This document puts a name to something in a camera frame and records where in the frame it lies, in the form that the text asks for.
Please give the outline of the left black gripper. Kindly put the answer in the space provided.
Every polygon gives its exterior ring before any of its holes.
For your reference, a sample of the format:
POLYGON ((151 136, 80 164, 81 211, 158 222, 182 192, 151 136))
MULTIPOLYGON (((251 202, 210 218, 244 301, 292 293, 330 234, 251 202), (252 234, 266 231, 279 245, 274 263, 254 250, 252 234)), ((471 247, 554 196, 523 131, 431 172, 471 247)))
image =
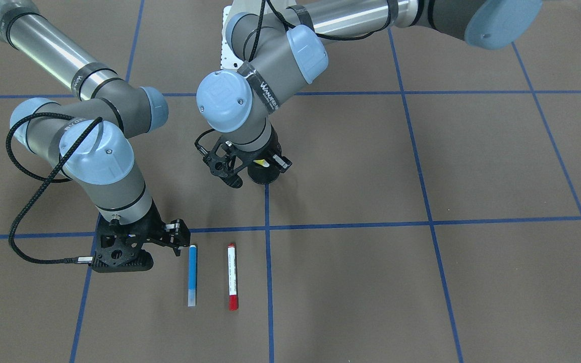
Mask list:
POLYGON ((230 188, 238 189, 244 182, 239 172, 255 160, 265 159, 279 172, 285 173, 293 165, 292 161, 283 156, 277 132, 272 129, 268 142, 258 151, 242 151, 235 144, 221 136, 210 151, 205 150, 205 164, 212 175, 219 177, 230 188))

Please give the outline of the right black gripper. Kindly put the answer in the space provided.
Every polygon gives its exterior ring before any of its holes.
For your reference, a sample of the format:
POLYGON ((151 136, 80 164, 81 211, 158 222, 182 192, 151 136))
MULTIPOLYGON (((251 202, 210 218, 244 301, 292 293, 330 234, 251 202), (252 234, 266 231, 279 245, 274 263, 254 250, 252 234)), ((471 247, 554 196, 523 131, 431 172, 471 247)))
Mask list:
POLYGON ((96 273, 147 271, 154 266, 143 244, 169 247, 176 257, 191 245, 191 232, 182 219, 164 224, 157 207, 152 203, 147 214, 127 225, 112 225, 98 216, 95 228, 94 259, 91 268, 96 273))

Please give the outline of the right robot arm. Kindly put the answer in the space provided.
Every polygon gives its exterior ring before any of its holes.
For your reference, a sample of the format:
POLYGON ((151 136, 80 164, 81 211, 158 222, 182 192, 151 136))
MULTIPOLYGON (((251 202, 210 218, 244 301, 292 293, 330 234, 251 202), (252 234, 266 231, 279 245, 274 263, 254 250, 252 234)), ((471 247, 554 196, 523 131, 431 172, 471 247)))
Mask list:
POLYGON ((98 273, 147 271, 146 243, 179 256, 191 243, 183 220, 162 220, 129 138, 168 120, 168 103, 152 87, 132 87, 55 27, 32 1, 0 1, 0 40, 54 76, 78 99, 62 105, 34 97, 10 117, 11 162, 41 186, 14 218, 9 246, 26 262, 85 264, 98 273), (94 250, 85 257, 34 258, 16 243, 23 218, 50 184, 77 183, 99 212, 94 250))

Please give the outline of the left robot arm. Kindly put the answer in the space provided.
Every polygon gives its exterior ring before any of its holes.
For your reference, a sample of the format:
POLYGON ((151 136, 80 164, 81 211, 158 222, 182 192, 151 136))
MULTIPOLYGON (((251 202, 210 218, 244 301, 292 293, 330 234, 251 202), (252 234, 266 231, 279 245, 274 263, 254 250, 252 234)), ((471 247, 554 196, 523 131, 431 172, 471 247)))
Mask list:
POLYGON ((270 116, 317 80, 336 55, 370 61, 361 43, 391 28, 421 27, 470 46, 500 49, 528 30, 542 1, 316 1, 275 5, 257 13, 235 1, 224 18, 224 48, 236 66, 200 82, 200 114, 219 133, 212 148, 195 147, 210 173, 240 188, 247 170, 257 184, 272 183, 292 162, 283 155, 270 116))

